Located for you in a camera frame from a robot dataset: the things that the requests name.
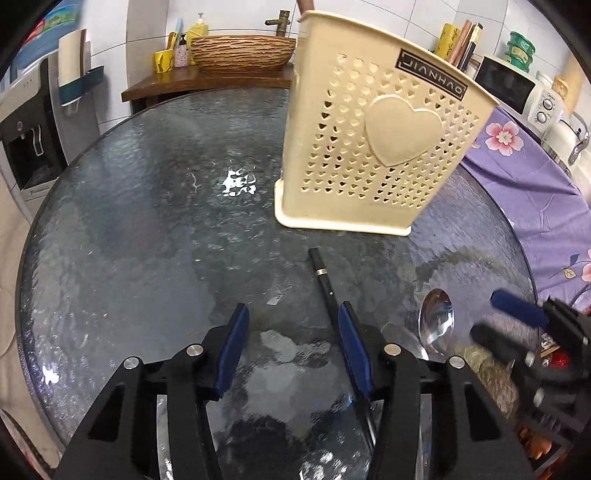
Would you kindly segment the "silver metal spoon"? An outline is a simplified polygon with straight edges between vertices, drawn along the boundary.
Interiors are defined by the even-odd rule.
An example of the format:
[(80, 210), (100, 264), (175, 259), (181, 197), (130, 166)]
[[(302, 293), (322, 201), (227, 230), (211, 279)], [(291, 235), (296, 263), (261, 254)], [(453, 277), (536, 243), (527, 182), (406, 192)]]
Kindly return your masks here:
[(384, 338), (396, 343), (420, 360), (444, 361), (451, 351), (455, 313), (450, 296), (442, 289), (427, 294), (419, 311), (418, 333), (389, 322), (382, 328)]

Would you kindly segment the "purple floral cloth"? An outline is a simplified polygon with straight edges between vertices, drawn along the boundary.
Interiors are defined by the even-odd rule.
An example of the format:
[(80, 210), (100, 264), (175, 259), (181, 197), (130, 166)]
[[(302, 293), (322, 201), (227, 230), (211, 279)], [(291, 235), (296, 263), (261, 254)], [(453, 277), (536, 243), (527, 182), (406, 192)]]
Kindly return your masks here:
[(539, 143), (497, 108), (463, 160), (507, 217), (538, 297), (590, 311), (590, 207)]

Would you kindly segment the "white electric kettle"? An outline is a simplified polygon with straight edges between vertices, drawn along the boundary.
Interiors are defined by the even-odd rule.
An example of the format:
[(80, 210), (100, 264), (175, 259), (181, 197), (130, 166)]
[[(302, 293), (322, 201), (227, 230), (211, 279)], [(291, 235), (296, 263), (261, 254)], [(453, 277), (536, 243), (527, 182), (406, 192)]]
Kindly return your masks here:
[(565, 172), (570, 172), (589, 143), (585, 119), (573, 112), (569, 120), (560, 119), (546, 130), (541, 147)]

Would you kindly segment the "white microwave oven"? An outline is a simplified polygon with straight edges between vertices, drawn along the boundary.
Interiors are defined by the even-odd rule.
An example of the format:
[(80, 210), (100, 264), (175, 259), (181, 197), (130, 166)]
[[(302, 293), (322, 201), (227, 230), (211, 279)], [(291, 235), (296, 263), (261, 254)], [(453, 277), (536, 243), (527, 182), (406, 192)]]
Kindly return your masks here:
[(558, 121), (567, 121), (557, 92), (504, 60), (484, 56), (474, 80), (539, 139)]

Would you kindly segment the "cream perforated utensil holder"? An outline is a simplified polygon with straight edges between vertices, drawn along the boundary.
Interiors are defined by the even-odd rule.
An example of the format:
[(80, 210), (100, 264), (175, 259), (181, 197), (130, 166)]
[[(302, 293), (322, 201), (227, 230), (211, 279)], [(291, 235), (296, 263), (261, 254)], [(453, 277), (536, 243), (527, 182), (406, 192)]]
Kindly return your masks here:
[(276, 220), (408, 235), (496, 107), (471, 78), (404, 38), (304, 13)]

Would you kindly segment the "green stacked containers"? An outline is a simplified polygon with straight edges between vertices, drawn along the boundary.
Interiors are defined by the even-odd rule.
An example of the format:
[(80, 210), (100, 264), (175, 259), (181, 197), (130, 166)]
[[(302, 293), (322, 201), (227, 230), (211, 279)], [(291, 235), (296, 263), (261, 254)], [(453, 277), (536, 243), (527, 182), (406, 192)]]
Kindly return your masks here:
[(506, 42), (506, 50), (503, 59), (518, 69), (528, 73), (536, 53), (535, 45), (525, 36), (516, 31), (511, 31)]

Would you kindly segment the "water dispenser machine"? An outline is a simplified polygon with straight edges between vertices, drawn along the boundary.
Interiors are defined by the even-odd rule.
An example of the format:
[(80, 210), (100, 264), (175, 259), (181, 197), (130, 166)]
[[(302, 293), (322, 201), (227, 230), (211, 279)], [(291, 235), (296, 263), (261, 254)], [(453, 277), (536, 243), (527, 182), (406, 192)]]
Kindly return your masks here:
[(32, 220), (59, 176), (100, 137), (94, 97), (62, 106), (58, 53), (31, 65), (1, 95), (1, 174)]

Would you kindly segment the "dark wooden side table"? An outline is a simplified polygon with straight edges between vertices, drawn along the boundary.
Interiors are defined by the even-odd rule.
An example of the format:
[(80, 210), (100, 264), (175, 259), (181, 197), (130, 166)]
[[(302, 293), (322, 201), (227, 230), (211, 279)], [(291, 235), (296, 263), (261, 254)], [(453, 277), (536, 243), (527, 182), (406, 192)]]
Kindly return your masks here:
[(133, 114), (190, 92), (233, 88), (290, 88), (294, 65), (277, 70), (222, 71), (202, 73), (197, 66), (152, 74), (121, 93)]

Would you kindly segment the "bronze faucet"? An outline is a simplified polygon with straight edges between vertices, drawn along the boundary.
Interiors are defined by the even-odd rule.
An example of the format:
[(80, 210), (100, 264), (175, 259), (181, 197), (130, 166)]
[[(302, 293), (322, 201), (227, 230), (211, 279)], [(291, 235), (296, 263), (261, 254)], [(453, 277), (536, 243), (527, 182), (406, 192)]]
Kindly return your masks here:
[(266, 26), (276, 26), (276, 36), (287, 35), (287, 27), (290, 25), (290, 10), (280, 10), (279, 17), (264, 20)]

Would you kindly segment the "yellow mug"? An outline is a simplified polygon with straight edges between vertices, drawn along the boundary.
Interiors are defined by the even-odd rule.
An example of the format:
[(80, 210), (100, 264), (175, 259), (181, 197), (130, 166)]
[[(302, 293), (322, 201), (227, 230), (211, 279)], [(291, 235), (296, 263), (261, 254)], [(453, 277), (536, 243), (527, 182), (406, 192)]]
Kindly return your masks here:
[(166, 49), (153, 54), (154, 72), (156, 74), (167, 73), (174, 69), (174, 50)]

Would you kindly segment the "white paper cup stack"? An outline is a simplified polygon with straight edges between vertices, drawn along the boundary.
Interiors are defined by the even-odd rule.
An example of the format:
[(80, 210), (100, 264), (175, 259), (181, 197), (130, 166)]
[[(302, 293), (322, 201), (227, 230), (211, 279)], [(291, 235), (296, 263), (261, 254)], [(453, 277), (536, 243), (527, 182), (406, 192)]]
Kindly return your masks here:
[(84, 75), (85, 29), (74, 30), (58, 41), (58, 86), (63, 87)]

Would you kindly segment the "woven wicker basket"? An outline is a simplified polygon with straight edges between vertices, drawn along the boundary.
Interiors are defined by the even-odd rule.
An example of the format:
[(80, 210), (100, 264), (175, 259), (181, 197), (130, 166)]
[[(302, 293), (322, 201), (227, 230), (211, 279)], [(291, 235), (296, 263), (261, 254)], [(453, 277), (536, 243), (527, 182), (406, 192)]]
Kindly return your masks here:
[(189, 52), (202, 71), (272, 71), (294, 54), (294, 38), (266, 35), (222, 35), (193, 38)]

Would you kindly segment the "yellow soap bottle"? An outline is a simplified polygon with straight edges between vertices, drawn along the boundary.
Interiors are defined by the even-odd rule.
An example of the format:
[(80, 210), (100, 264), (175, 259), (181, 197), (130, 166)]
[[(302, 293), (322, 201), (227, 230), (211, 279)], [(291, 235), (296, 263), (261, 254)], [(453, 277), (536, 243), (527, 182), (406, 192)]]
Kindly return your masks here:
[(204, 38), (208, 35), (208, 26), (204, 21), (204, 13), (199, 12), (197, 22), (187, 30), (185, 34), (186, 46), (187, 46), (187, 59), (188, 65), (194, 64), (192, 54), (192, 43), (195, 39)]

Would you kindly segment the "blue water jug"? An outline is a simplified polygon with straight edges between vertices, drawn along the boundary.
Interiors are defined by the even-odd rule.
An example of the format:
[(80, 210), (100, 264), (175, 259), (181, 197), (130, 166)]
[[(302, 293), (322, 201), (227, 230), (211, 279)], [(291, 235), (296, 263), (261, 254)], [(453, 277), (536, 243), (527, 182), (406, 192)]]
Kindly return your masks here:
[(82, 0), (58, 3), (35, 27), (15, 56), (11, 69), (18, 74), (30, 64), (58, 48), (59, 39), (80, 28)]

